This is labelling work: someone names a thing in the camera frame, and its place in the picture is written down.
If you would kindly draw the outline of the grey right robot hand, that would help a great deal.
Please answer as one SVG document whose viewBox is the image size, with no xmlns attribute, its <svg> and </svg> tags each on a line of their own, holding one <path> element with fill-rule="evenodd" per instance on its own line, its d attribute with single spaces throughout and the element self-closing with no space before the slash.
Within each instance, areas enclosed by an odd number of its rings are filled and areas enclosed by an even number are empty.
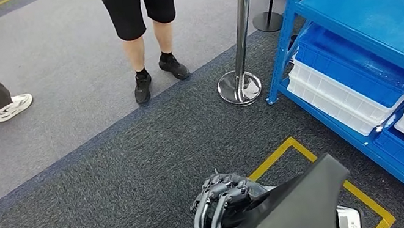
<svg viewBox="0 0 404 228">
<path fill-rule="evenodd" d="M 253 200 L 275 189 L 235 173 L 215 172 L 205 179 L 201 192 L 190 206 L 193 228 L 223 228 L 226 214 L 236 206 L 247 206 Z"/>
</svg>

